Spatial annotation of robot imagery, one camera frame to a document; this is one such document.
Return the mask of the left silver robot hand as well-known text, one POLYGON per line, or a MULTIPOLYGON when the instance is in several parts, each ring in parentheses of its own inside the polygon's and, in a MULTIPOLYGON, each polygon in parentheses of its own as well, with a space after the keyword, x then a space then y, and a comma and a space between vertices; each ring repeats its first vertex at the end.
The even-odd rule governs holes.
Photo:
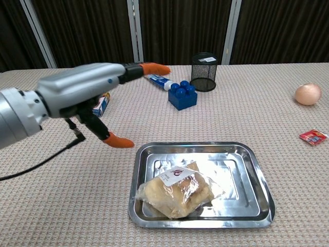
POLYGON ((93 113, 100 96, 120 84, 149 74, 167 75, 166 65, 158 63, 91 63, 67 69, 40 79, 36 92, 51 118, 73 116, 101 141, 114 148, 132 148, 134 143, 118 137, 93 113))

